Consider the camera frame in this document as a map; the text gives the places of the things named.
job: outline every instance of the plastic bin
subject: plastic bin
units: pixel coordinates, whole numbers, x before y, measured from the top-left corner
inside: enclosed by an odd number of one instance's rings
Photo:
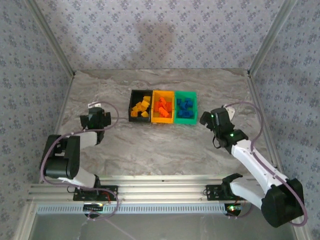
[[[170,117],[160,117],[160,113],[155,111],[155,102],[160,101],[160,97],[163,97],[167,103],[172,104],[172,112]],[[152,94],[152,106],[151,106],[151,122],[173,124],[175,117],[175,92],[174,91],[161,91],[154,90]]]
[[[153,91],[152,90],[132,90],[131,91],[131,97],[130,97],[130,103],[129,103],[129,109],[128,109],[128,118],[129,122],[141,122],[141,123],[150,123],[151,121],[151,104],[152,104],[152,98],[153,98]],[[142,112],[138,112],[137,116],[131,116],[132,108],[136,106],[137,103],[142,102],[144,96],[151,97],[150,99],[150,105],[146,109],[146,112],[149,114],[149,117],[143,117],[141,116]]]
[[[179,117],[178,113],[181,109],[179,104],[177,104],[177,100],[181,99],[182,102],[184,102],[186,99],[191,99],[193,102],[192,107],[188,107],[187,111],[193,111],[193,117],[189,118],[183,118]],[[175,124],[197,124],[198,120],[198,103],[197,103],[197,94],[194,91],[176,91],[174,93],[174,99],[175,99],[175,112],[174,112],[174,123]]]

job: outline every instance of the yellow block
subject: yellow block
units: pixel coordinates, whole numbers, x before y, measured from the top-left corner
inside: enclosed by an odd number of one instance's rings
[[[142,112],[142,103],[141,102],[138,102],[136,105],[135,105],[137,108],[138,108],[138,112]]]
[[[132,111],[133,111],[133,112],[139,112],[139,109],[138,109],[137,106],[134,106],[134,107],[132,108]]]
[[[141,103],[141,106],[144,106],[145,108],[148,108],[150,105],[150,102],[147,102],[146,100],[143,100]]]
[[[137,111],[131,111],[131,117],[138,117]]]
[[[150,103],[151,97],[150,96],[144,96],[143,100],[145,100],[146,102]]]
[[[146,111],[144,111],[143,113],[141,113],[141,116],[147,118],[149,117],[149,114]]]
[[[147,107],[141,106],[141,112],[144,112],[145,110],[147,110]]]

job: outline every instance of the orange block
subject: orange block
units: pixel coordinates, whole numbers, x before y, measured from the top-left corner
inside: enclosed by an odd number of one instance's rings
[[[162,105],[167,105],[167,102],[166,102],[166,100],[165,100],[165,98],[163,97],[163,96],[161,96],[160,98],[159,98],[159,100],[160,100],[160,102],[162,103]]]
[[[159,108],[160,108],[161,106],[162,106],[161,102],[156,101],[156,102],[154,103],[154,111],[155,111],[156,113],[158,113],[158,112],[159,112]]]
[[[167,110],[168,112],[172,112],[172,102],[167,102],[167,103],[166,103],[166,110]]]
[[[160,107],[163,107],[164,110],[168,111],[168,110],[167,110],[167,106],[166,106],[165,104],[163,104],[162,102],[160,102]]]
[[[169,113],[169,115],[167,116],[167,117],[165,117],[164,115],[162,115],[161,113],[160,113],[160,116],[159,116],[160,118],[168,118],[168,119],[170,119],[171,117],[172,117],[172,114],[171,113]]]
[[[162,106],[159,107],[159,113],[163,115],[165,118],[169,116],[169,113]]]

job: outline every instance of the black bin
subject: black bin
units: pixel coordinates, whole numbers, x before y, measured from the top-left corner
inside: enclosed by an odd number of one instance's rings
[[[140,122],[140,123],[150,123],[151,122],[152,93],[153,93],[152,90],[132,90],[131,91],[130,104],[129,104],[129,109],[128,109],[129,122]],[[141,116],[141,112],[138,112],[137,117],[131,116],[132,108],[138,102],[142,102],[144,99],[144,96],[150,97],[150,105],[146,109],[147,113],[149,114],[149,117]]]

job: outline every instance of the mounting plate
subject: mounting plate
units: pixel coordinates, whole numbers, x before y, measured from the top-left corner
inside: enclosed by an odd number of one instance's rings
[[[99,188],[101,189],[109,189],[118,195],[118,186],[116,185],[102,185]],[[115,202],[116,198],[109,193],[109,198],[111,202]],[[81,189],[76,188],[73,194],[73,201],[98,201],[98,202],[108,202],[108,195],[106,191],[83,191]]]
[[[208,201],[240,201],[244,200],[239,196],[230,196],[226,195],[220,185],[206,185],[205,190],[203,191],[206,195]]]

